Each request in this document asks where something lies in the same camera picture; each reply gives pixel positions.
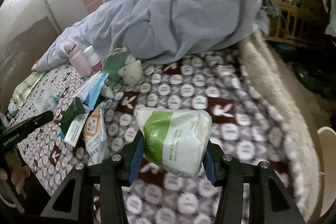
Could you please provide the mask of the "person left hand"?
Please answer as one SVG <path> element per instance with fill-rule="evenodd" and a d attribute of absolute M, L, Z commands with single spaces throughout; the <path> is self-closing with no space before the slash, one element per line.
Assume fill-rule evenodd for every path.
<path fill-rule="evenodd" d="M 30 168 L 23 165 L 16 148 L 4 156 L 5 164 L 1 164 L 1 180 L 10 180 L 18 194 L 22 193 L 25 179 L 30 176 Z"/>

